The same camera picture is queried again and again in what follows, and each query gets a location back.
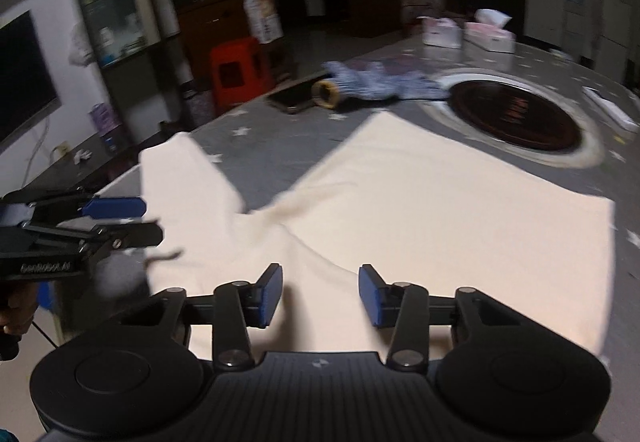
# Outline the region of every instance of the cable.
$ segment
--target cable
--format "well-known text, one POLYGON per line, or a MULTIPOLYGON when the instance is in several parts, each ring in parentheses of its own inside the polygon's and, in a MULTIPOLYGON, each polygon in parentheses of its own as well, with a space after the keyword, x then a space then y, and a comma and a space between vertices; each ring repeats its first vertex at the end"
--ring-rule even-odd
POLYGON ((42 136, 36 142, 36 145, 33 148, 33 152, 31 153, 31 157, 29 158, 29 163, 27 164, 27 170, 24 172, 24 178, 22 179, 22 184, 20 185, 20 189, 24 188, 24 186, 27 184, 27 179, 29 178, 29 172, 31 171, 31 164, 33 164, 33 159, 36 157, 36 154, 38 154, 38 151, 40 151, 42 144, 44 144, 44 139, 47 136, 47 133, 49 132, 49 124, 50 124, 50 118, 49 118, 49 115, 47 115, 47 118, 44 122, 44 131, 42 132, 42 136))
POLYGON ((32 321, 32 322, 31 322, 31 324, 35 327, 35 329, 36 329, 38 332, 40 332, 40 333, 44 336, 44 338, 45 338, 45 339, 46 339, 46 340, 51 344, 51 346, 53 346, 54 348, 58 348, 58 345, 57 345, 56 343, 54 343, 54 342, 51 340, 51 338, 50 338, 50 337, 45 333, 45 331, 44 331, 42 328, 40 328, 40 327, 38 326, 38 324, 36 323, 36 321, 32 321))

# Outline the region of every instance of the red plastic stool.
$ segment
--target red plastic stool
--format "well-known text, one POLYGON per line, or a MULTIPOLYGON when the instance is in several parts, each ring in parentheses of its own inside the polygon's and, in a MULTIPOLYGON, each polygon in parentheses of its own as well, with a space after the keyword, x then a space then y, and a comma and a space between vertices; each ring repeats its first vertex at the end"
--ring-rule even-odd
POLYGON ((211 49, 209 57, 217 115, 275 87, 267 60, 255 38, 220 44, 211 49))

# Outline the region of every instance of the smartphone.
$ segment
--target smartphone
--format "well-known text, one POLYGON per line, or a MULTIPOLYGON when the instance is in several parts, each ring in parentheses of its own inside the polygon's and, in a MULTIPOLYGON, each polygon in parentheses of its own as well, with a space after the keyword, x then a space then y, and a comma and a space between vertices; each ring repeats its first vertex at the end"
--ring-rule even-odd
POLYGON ((267 96, 266 100, 268 104, 271 104, 280 111, 284 111, 284 113, 289 113, 290 115, 295 115, 296 113, 300 113, 314 105, 314 101, 311 96, 311 87, 316 83, 316 81, 327 77, 327 73, 316 75, 313 78, 299 82, 290 88, 285 88, 271 93, 267 96))

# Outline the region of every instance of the electrical outlet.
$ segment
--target electrical outlet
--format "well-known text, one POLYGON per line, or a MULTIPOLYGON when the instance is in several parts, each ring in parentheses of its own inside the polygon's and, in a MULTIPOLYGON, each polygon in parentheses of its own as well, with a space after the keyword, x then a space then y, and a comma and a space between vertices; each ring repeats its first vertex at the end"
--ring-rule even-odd
POLYGON ((65 140, 62 144, 56 147, 56 150, 60 154, 60 158, 62 158, 71 152, 71 146, 69 145, 69 142, 65 140))

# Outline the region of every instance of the white remote control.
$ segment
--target white remote control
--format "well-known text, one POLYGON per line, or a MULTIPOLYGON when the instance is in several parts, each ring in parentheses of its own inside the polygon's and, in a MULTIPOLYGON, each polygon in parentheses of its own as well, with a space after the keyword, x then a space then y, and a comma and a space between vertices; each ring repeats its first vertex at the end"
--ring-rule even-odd
POLYGON ((597 89, 588 88, 587 86, 582 86, 582 91, 584 94, 589 97, 593 102, 595 102, 599 108, 606 111, 607 115, 609 115, 622 129, 626 129, 632 133, 638 131, 638 124, 627 115, 624 111, 622 111, 616 104, 602 98, 600 92, 597 89))

